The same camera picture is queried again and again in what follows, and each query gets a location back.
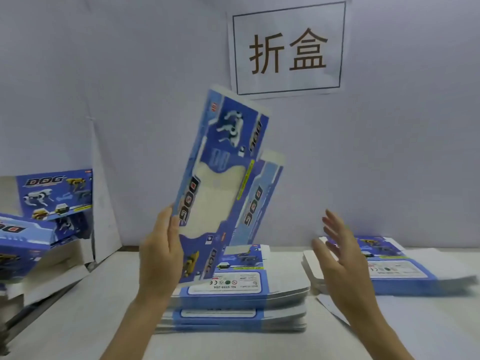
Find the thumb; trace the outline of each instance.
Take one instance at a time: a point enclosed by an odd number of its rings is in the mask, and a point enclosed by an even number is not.
[[[320,263],[321,271],[324,271],[325,269],[333,269],[340,265],[330,253],[327,245],[325,245],[325,243],[319,238],[314,238],[311,241],[311,246],[317,256],[318,262]]]

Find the chinese characters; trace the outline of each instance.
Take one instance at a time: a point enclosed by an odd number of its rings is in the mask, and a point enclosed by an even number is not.
[[[262,74],[265,74],[265,72],[267,71],[268,61],[270,59],[270,52],[274,52],[275,54],[275,73],[279,72],[279,51],[285,49],[285,47],[271,46],[270,42],[272,41],[272,39],[277,39],[282,36],[283,34],[279,32],[278,34],[265,37],[265,56],[263,58],[263,68],[261,69]],[[323,56],[320,54],[320,42],[326,43],[327,41],[327,38],[320,37],[313,33],[310,28],[307,28],[297,40],[290,43],[290,47],[294,47],[295,45],[300,43],[300,45],[297,46],[298,57],[294,58],[294,65],[290,68],[290,71],[312,68],[325,68],[326,65],[323,63]],[[264,47],[264,44],[259,43],[257,34],[255,34],[254,44],[250,45],[249,47],[250,49],[255,50],[255,55],[249,58],[250,61],[255,61],[255,69],[251,72],[252,74],[257,74],[260,71],[260,57],[264,55],[263,51],[261,51],[261,49]]]

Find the person's right hand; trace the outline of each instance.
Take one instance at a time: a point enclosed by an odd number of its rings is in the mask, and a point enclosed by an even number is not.
[[[343,220],[336,214],[325,211],[323,230],[338,246],[326,244],[316,238],[313,251],[320,262],[325,285],[337,308],[352,322],[371,321],[381,316],[370,279],[368,262],[357,240]]]

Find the person's left hand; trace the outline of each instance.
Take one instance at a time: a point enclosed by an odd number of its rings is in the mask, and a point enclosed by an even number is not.
[[[183,249],[178,216],[166,207],[140,245],[140,286],[136,301],[165,307],[182,277]]]

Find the hand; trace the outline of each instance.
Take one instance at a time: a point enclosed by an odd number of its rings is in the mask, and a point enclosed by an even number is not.
[[[368,262],[356,238],[343,220],[326,210],[323,230],[338,246],[320,239],[312,241],[313,251],[320,262],[325,285],[337,308],[350,324],[382,318],[370,279]]]
[[[152,233],[140,245],[140,286],[136,302],[158,308],[168,304],[182,277],[179,222],[178,216],[172,216],[172,207],[165,208],[158,214]]]

